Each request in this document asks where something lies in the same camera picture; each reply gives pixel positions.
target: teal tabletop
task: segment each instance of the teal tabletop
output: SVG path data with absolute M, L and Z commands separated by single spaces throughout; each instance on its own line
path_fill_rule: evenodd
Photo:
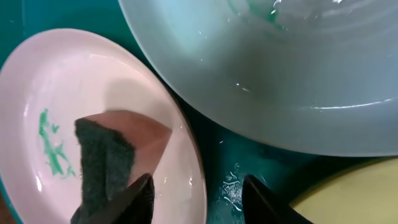
M 154 71 L 134 40 L 117 0 L 0 1 L 0 65 L 26 38 L 62 27 L 107 37 Z M 174 97 L 191 124 L 203 159 L 208 223 L 244 223 L 241 190 L 247 174 L 255 175 L 282 200 L 291 202 L 325 177 L 370 159 L 315 156 L 260 144 L 212 122 L 175 93 Z M 15 216 L 7 195 L 4 198 Z

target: scrubbing sponge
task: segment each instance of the scrubbing sponge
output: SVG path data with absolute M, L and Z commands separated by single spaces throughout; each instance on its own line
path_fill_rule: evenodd
M 118 131 L 94 121 L 75 121 L 81 146 L 82 204 L 72 216 L 71 224 L 80 224 L 103 209 L 129 182 L 134 146 Z

